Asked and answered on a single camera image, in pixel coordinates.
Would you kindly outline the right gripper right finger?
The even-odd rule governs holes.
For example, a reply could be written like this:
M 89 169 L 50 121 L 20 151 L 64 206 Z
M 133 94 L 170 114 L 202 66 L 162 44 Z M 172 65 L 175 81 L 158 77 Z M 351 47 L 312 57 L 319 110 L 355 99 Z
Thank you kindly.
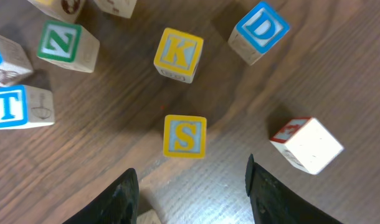
M 253 155 L 249 156 L 246 166 L 245 191 L 255 223 L 341 224 L 290 190 L 256 163 Z

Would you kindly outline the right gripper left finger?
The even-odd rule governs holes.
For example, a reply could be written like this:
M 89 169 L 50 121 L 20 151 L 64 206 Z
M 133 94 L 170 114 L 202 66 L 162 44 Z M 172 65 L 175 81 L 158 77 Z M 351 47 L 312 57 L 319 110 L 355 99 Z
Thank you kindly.
M 136 224 L 139 195 L 136 171 L 129 168 L 64 224 Z

